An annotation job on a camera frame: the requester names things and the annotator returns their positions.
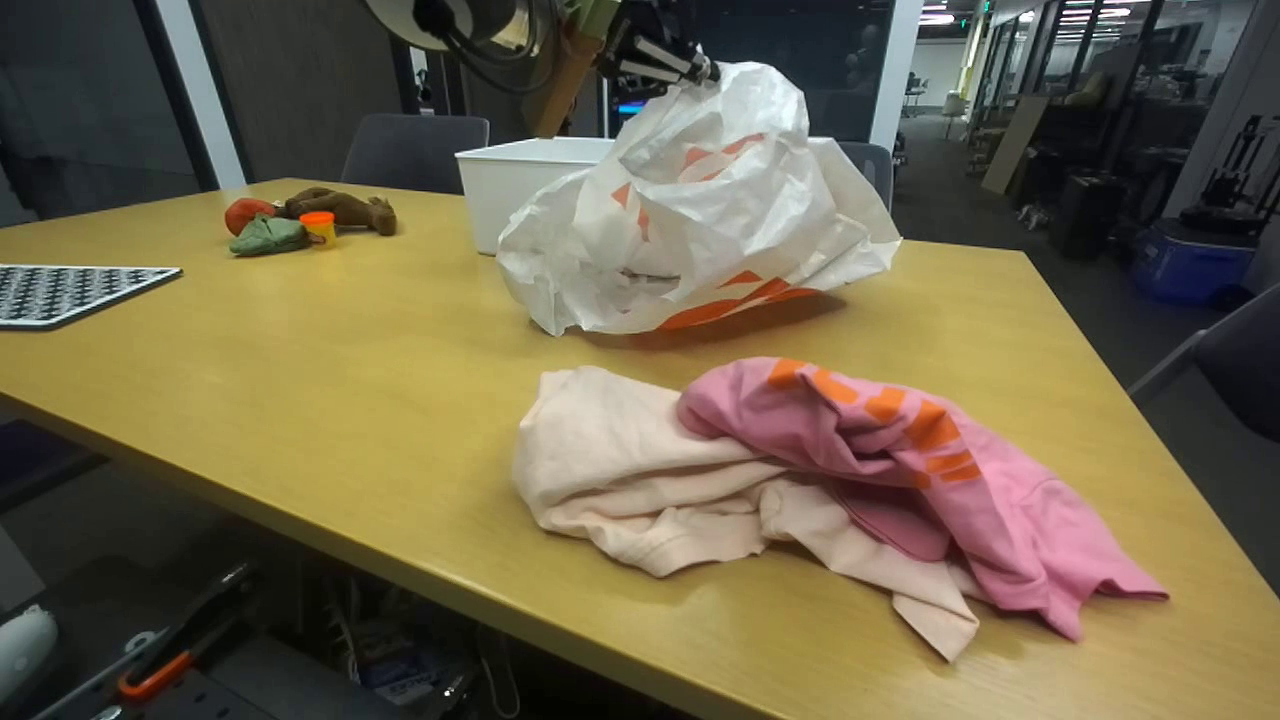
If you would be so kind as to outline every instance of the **pink towel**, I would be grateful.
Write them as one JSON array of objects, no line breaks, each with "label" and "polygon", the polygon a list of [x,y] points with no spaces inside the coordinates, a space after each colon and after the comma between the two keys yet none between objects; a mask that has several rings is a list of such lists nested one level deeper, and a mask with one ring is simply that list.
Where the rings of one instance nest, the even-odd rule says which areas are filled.
[{"label": "pink towel", "polygon": [[998,607],[1039,614],[1074,641],[1079,606],[1105,588],[1164,595],[1070,483],[939,398],[802,362],[736,362],[685,389],[679,420],[805,478],[848,479],[852,526],[920,559],[962,547]]},{"label": "pink towel", "polygon": [[550,371],[519,420],[514,479],[541,530],[583,537],[654,577],[797,541],[832,574],[887,588],[945,660],[979,628],[949,565],[848,526],[842,488],[802,483],[736,440],[693,435],[670,389],[604,368]]}]

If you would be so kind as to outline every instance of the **white box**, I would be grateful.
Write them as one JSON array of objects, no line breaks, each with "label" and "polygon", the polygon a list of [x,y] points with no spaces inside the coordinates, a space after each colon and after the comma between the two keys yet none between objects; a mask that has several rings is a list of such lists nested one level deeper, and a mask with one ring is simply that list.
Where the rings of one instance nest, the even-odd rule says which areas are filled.
[{"label": "white box", "polygon": [[457,151],[477,247],[493,251],[518,210],[561,176],[597,167],[607,150],[604,135],[550,135]]}]

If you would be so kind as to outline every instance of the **pink cloth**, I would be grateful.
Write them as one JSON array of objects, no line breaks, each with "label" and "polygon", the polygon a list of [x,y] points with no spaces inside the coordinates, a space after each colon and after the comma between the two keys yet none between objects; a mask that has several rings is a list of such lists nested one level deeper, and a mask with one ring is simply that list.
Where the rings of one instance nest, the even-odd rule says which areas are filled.
[{"label": "pink cloth", "polygon": [[1164,595],[1064,479],[939,398],[759,355],[690,383],[679,420],[848,479],[852,526],[920,559],[962,547],[998,607],[1039,614],[1074,641],[1105,588]]},{"label": "pink cloth", "polygon": [[693,435],[675,401],[604,368],[550,371],[514,462],[538,526],[654,577],[805,545],[826,569],[887,588],[891,614],[945,660],[972,646],[979,620],[954,565],[874,541],[829,483],[802,483],[736,440]]}]

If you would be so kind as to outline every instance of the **small toy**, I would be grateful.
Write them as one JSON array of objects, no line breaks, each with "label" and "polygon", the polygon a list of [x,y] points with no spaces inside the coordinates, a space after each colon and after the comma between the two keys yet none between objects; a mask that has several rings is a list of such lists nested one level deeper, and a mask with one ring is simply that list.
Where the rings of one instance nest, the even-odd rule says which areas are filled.
[{"label": "small toy", "polygon": [[356,202],[338,187],[305,187],[286,205],[239,195],[226,210],[226,230],[237,236],[237,256],[273,256],[313,246],[338,246],[344,232],[395,236],[395,210],[379,195]]}]

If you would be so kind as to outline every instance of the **green object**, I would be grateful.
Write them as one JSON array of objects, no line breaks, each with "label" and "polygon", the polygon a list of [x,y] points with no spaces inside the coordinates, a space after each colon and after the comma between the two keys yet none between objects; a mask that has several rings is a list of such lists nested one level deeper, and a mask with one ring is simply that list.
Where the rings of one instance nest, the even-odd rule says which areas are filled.
[{"label": "green object", "polygon": [[616,8],[622,8],[622,0],[582,0],[575,6],[575,32],[597,35],[604,43]]},{"label": "green object", "polygon": [[273,251],[296,251],[307,247],[305,226],[289,217],[256,217],[246,226],[246,232],[234,242],[237,256],[273,256]]}]

